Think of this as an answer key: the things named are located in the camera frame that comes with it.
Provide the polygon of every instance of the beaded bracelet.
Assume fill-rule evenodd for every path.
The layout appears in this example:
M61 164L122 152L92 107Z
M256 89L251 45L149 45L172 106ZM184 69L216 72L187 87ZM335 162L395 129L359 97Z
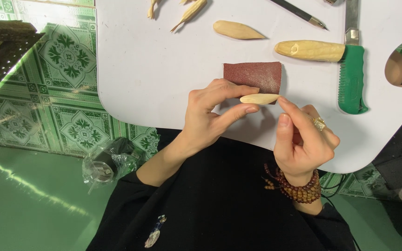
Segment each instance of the beaded bracelet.
M286 195L288 198L292 198L298 203L312 203L320 198L321 187L319 184L319 172L317 169L314 169L313 177L311 177L310 182L303 187L295 187L291 185L286 180L286 177L280 168L276 169L276 174L276 180L280 183L282 194Z

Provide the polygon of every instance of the white board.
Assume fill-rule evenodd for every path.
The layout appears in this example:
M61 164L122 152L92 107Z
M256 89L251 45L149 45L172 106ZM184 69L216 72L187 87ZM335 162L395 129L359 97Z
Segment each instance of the white board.
M105 109L131 124L181 129L190 90L222 77L222 63L274 62L283 66L281 94L298 106L313 104L341 138L335 158L321 169L354 172L370 163L402 124L402 88L384 76L389 55L402 43L402 1L360 0L360 37L365 54L364 102L369 111L349 115L337 104L339 64L288 58L273 51L286 40L343 43L345 4L289 0L322 20L316 28L270 0L209 0L176 33L170 30L188 5L162 0L157 20L147 19L147 0L97 2L98 92ZM239 41L213 31L217 20L244 23L268 37ZM227 100L224 112L238 100ZM232 125L225 137L273 149L278 105Z

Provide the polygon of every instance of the sandpaper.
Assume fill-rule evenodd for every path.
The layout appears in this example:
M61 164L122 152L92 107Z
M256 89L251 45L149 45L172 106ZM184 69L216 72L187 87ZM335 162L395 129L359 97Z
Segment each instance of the sandpaper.
M223 64L223 77L237 85L260 88L259 93L279 94L282 79L282 64L269 63L237 63Z

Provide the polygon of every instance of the black sleeve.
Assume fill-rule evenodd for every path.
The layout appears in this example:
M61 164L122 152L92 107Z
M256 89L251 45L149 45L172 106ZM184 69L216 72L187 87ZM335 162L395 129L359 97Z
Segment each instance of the black sleeve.
M143 184L136 172L131 172L118 180L116 188L109 197L97 233L87 250L106 250L109 243L117 243L139 210L157 189Z
M356 251L350 227L330 204L326 203L316 216L300 214L326 250Z

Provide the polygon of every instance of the black shirt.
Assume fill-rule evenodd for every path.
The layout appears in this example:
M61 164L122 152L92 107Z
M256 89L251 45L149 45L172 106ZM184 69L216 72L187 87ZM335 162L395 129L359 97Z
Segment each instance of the black shirt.
M158 149L174 138L170 130L159 134ZM278 189L266 190L264 163L275 168L271 151L220 138L158 188L127 174L87 250L355 250L347 223L329 204L311 216ZM159 238L145 248L156 226Z

